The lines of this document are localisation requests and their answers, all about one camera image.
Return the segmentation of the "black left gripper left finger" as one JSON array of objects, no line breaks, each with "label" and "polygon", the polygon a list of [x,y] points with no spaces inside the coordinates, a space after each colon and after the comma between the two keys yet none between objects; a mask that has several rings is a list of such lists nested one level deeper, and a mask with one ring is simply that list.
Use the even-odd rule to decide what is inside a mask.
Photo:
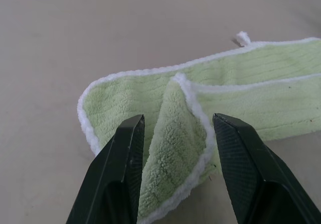
[{"label": "black left gripper left finger", "polygon": [[90,164],[66,224],[136,224],[144,116],[124,120]]}]

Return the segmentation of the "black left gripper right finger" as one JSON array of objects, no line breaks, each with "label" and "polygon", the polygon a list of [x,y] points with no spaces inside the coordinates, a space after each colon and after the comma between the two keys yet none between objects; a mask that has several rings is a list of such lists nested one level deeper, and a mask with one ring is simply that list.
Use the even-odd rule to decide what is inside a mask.
[{"label": "black left gripper right finger", "polygon": [[321,224],[319,209],[251,125],[224,114],[213,124],[238,224]]}]

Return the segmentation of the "light green white-edged towel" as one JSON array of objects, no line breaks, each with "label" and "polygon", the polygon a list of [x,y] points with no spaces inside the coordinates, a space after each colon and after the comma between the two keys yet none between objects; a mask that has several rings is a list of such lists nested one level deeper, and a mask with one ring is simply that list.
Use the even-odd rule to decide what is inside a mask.
[{"label": "light green white-edged towel", "polygon": [[221,170],[214,113],[244,120],[264,141],[321,130],[321,39],[238,38],[238,49],[110,74],[80,96],[78,118],[94,154],[125,119],[145,117],[137,224],[163,218]]}]

